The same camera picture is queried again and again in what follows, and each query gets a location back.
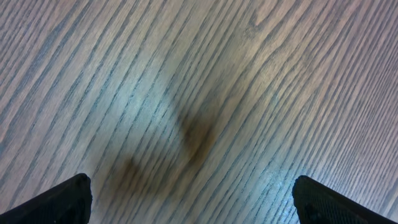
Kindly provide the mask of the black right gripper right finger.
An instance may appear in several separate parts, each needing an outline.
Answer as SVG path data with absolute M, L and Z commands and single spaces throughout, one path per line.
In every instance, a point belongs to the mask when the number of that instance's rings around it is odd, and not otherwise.
M 301 224 L 396 224 L 306 175 L 292 188 Z

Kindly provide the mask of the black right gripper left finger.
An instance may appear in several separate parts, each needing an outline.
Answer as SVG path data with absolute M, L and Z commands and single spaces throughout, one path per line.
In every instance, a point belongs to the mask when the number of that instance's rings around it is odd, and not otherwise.
M 80 173 L 1 214 L 1 223 L 87 224 L 92 201 L 91 179 Z

